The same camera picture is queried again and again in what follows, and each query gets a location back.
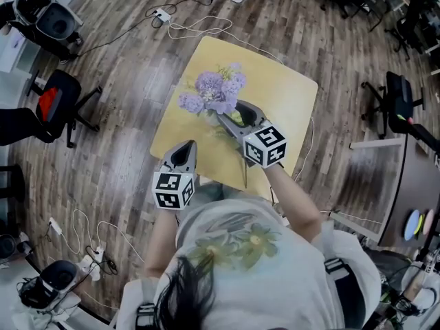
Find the backpack strap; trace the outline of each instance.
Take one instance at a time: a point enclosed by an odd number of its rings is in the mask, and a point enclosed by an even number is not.
[[[338,291],[346,328],[361,329],[365,319],[365,300],[353,270],[338,258],[333,249],[334,221],[322,223],[321,238],[325,271]]]

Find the chair base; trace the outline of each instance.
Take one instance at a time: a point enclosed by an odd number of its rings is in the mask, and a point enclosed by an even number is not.
[[[91,129],[94,132],[99,132],[100,127],[98,125],[91,125],[90,122],[86,121],[80,114],[80,109],[85,105],[86,102],[90,100],[92,96],[95,94],[101,94],[102,87],[96,87],[93,91],[88,93],[84,98],[82,98],[79,102],[76,103],[73,113],[73,118],[67,123],[67,148],[74,148],[75,144],[72,142],[72,131],[76,128],[76,121],[81,122],[88,129]]]
[[[382,117],[383,117],[383,121],[384,121],[384,132],[379,134],[379,139],[383,140],[386,137],[386,129],[388,126],[388,110],[386,108],[384,99],[386,96],[386,87],[384,86],[380,86],[379,90],[382,91],[382,96],[379,95],[379,93],[376,91],[376,89],[371,85],[370,82],[362,82],[362,84],[360,85],[362,88],[368,87],[371,90],[371,93],[373,93],[374,97],[376,98],[376,100],[379,102],[379,106],[371,109],[370,111],[363,113],[360,118],[361,120],[365,121],[368,118],[370,118],[371,115],[373,115],[374,113],[377,113],[378,111],[380,111],[382,113]]]
[[[385,29],[385,32],[390,33],[399,42],[399,45],[394,49],[394,51],[399,52],[399,50],[403,48],[406,55],[406,61],[409,61],[410,54],[408,53],[408,44],[406,44],[399,32],[395,28],[391,28],[390,30]]]

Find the black strap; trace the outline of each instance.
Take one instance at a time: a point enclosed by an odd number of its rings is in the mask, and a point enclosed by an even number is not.
[[[137,308],[136,330],[153,329],[154,308],[153,303],[147,303]]]
[[[330,259],[324,265],[328,275],[335,281],[345,327],[361,329],[365,321],[365,301],[353,270],[339,258]]]

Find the power strip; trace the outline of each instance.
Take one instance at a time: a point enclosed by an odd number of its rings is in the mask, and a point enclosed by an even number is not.
[[[158,8],[153,14],[162,22],[168,22],[171,20],[171,16],[161,8]]]

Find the sleeve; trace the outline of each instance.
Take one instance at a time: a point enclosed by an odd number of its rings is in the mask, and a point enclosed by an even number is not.
[[[158,278],[139,278],[124,287],[116,330],[135,330],[138,308],[153,303]]]
[[[323,252],[321,234],[315,237],[311,244]],[[365,300],[365,321],[367,321],[380,301],[381,283],[379,271],[362,249],[356,236],[348,232],[333,231],[333,251],[338,258],[341,258],[350,266],[356,275]]]

